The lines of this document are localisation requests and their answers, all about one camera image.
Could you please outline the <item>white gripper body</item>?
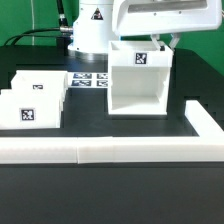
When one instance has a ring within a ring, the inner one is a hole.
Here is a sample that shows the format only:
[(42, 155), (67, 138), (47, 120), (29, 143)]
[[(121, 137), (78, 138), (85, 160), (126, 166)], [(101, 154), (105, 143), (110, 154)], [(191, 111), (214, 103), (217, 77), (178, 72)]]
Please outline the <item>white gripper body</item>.
[(112, 30), (141, 36), (217, 29), (222, 0), (114, 0)]

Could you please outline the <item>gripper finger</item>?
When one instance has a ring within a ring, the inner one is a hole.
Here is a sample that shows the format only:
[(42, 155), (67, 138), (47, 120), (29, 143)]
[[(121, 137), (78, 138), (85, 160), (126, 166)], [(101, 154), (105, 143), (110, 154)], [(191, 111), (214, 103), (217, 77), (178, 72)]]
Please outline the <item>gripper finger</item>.
[(160, 35), (153, 34), (153, 35), (150, 35), (150, 38), (151, 38), (151, 41), (153, 42), (153, 44), (154, 44), (154, 46), (156, 47), (157, 50), (165, 50), (164, 45), (161, 45), (159, 43)]
[(174, 50), (175, 47), (177, 46), (178, 42), (180, 41), (181, 34), (180, 33), (173, 33), (171, 35), (171, 41), (169, 43), (169, 47)]

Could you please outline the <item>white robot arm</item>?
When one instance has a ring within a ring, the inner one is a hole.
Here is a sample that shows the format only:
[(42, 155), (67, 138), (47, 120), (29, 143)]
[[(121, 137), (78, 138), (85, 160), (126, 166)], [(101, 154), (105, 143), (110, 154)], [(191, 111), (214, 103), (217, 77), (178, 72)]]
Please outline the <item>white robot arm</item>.
[(183, 32), (214, 30), (222, 23), (222, 0), (79, 0), (73, 22), (71, 54), (87, 60), (108, 54), (108, 42), (148, 35), (158, 46), (159, 36), (172, 36), (175, 47)]

